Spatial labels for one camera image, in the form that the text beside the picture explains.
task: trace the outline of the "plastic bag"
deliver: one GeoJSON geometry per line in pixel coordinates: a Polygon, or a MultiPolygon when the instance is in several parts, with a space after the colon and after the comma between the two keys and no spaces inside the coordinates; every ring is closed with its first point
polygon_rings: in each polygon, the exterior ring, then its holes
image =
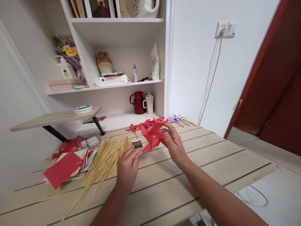
{"type": "Polygon", "coordinates": [[[151,57],[151,72],[150,72],[150,80],[159,80],[159,56],[157,52],[157,45],[155,44],[153,50],[150,53],[151,57]]]}

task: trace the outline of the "wooden door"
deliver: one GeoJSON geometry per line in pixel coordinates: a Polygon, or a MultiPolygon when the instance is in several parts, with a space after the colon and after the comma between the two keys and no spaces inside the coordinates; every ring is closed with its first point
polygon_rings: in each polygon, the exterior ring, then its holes
{"type": "Polygon", "coordinates": [[[301,62],[301,0],[289,0],[234,126],[257,135],[301,62]]]}
{"type": "Polygon", "coordinates": [[[301,67],[258,136],[261,140],[301,156],[301,67]]]}

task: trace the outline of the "yellow flower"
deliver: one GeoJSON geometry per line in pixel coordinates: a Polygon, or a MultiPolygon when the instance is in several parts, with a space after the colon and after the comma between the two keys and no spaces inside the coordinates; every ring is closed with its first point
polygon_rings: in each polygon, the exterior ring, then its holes
{"type": "Polygon", "coordinates": [[[69,57],[74,57],[77,55],[76,49],[74,47],[66,48],[66,54],[69,57]]]}

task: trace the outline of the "table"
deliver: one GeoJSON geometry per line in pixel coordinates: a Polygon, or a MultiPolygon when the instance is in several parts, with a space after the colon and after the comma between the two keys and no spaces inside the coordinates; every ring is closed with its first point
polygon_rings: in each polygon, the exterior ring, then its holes
{"type": "Polygon", "coordinates": [[[97,120],[97,117],[96,117],[96,115],[100,111],[100,109],[101,109],[101,106],[93,107],[92,111],[85,113],[85,114],[80,114],[80,115],[75,114],[73,110],[45,114],[40,117],[34,118],[30,121],[24,122],[20,125],[17,125],[15,127],[12,127],[10,130],[12,132],[14,132],[14,131],[43,127],[48,132],[50,132],[52,135],[54,135],[56,138],[58,138],[59,140],[64,142],[67,139],[63,135],[61,135],[56,129],[54,129],[51,125],[63,123],[63,122],[80,120],[80,119],[92,118],[93,121],[95,122],[97,128],[99,129],[101,135],[105,135],[106,132],[103,131],[103,129],[100,126],[100,124],[97,120]]]}
{"type": "MultiPolygon", "coordinates": [[[[255,155],[199,126],[174,124],[189,158],[200,166],[217,182],[231,192],[237,192],[254,183],[276,169],[270,160],[255,155]]],[[[136,132],[146,145],[140,131],[136,132]]],[[[107,132],[110,137],[135,134],[125,129],[107,132]]],[[[43,184],[43,172],[52,161],[46,159],[40,167],[28,175],[0,208],[0,225],[60,225],[60,220],[69,210],[79,192],[59,198],[38,202],[54,191],[50,184],[43,184]]],[[[120,216],[120,225],[175,225],[202,210],[185,175],[172,162],[168,149],[160,144],[150,152],[143,153],[139,162],[139,172],[158,164],[157,167],[139,176],[120,216]]],[[[86,226],[95,217],[110,191],[115,185],[116,168],[92,198],[93,185],[82,202],[70,212],[62,225],[86,226]]],[[[78,190],[82,181],[66,187],[57,194],[78,190]]]]}

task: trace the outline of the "purple pinwheel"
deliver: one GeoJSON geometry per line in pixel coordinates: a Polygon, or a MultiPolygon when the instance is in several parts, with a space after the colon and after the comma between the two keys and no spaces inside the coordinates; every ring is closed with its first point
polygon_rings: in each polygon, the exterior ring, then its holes
{"type": "Polygon", "coordinates": [[[176,114],[176,115],[173,115],[173,116],[171,116],[170,117],[170,120],[169,120],[169,122],[180,122],[180,119],[181,118],[184,118],[184,116],[181,116],[180,114],[176,114]]]}

